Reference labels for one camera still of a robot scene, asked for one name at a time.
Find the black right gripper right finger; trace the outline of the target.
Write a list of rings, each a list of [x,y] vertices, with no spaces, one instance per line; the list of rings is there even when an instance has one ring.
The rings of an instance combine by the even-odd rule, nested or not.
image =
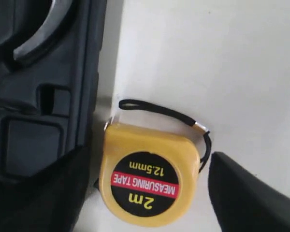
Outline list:
[[[290,232],[290,198],[222,152],[214,152],[208,192],[223,232]]]

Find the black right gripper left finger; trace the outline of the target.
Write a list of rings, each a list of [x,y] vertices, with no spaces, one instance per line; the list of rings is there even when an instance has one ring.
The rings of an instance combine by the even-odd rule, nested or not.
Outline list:
[[[16,184],[0,181],[0,232],[73,231],[88,181],[86,146]]]

